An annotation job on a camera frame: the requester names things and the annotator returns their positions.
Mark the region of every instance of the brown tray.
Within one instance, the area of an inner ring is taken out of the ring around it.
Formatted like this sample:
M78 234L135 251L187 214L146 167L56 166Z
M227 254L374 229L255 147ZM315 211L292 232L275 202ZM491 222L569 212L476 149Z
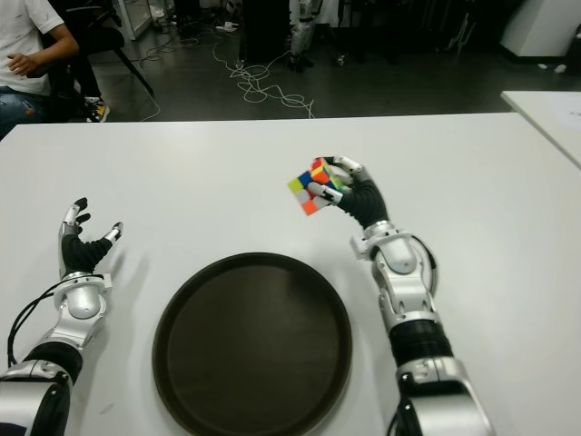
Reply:
M272 253L223 259L173 296L155 334L158 392L198 436L291 436L317 424L348 378L351 330L332 286Z

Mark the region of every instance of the white table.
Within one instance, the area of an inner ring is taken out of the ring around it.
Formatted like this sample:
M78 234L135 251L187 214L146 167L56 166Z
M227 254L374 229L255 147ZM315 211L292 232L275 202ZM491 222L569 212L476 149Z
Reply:
M581 169L581 93L505 91L502 98ZM576 109L570 109L575 100ZM563 123L563 118L572 121L572 110L579 113L577 128Z
M467 114L17 127L0 143L0 350L20 308L57 280L71 201L90 199L87 237L125 223L98 270L113 274L112 311L67 435L185 434L153 387L157 321L203 266L253 251L313 266L350 314L350 383L313 434L385 434L399 394L370 265L348 244L359 228L330 208L304 216L286 185L327 154L366 163L392 219L438 257L440 314L498 435L581 432L581 173L518 114ZM55 315L47 302L31 318L18 358Z

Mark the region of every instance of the rubik's cube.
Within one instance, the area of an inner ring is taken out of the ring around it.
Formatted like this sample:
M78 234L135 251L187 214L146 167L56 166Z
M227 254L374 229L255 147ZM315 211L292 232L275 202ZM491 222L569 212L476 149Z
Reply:
M329 188L337 191L343 190L343 183L330 170L329 164L323 158L315 159L309 171L305 171L299 177L289 182L290 190L297 197L297 200L299 200L302 206L302 210L307 215L311 215L329 204L324 198L309 191L308 186L310 182L325 184Z

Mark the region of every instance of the gray floor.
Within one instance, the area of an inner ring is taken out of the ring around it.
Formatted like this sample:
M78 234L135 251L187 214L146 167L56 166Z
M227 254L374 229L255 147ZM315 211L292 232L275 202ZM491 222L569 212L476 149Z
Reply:
M169 35L150 29L138 42L127 44L125 52L137 61L169 40ZM277 99L260 104L243 100L244 92L237 87L240 79L230 78L231 72L212 56L215 47L216 54L234 67L235 36L218 39L206 31L198 45L192 43L168 45L156 61L141 62L161 108L152 121L307 117L305 109L285 107ZM319 41L310 52L314 67L296 74L284 63L275 64L261 87L277 84L285 94L314 100L312 113L317 118L506 112L508 107L499 97L504 90L581 91L578 78L536 65L512 64L500 54L411 54L392 65L381 54L371 53L365 64L350 60L338 67L332 53ZM140 121L156 112L141 84L114 54L99 54L92 62L111 106L109 121Z

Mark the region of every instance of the person's hand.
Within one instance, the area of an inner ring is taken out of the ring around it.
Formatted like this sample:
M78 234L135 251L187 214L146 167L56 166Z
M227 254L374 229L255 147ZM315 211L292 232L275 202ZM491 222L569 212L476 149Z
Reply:
M8 55L8 59L10 59L8 68L17 75L26 76L39 66L34 54L12 53Z

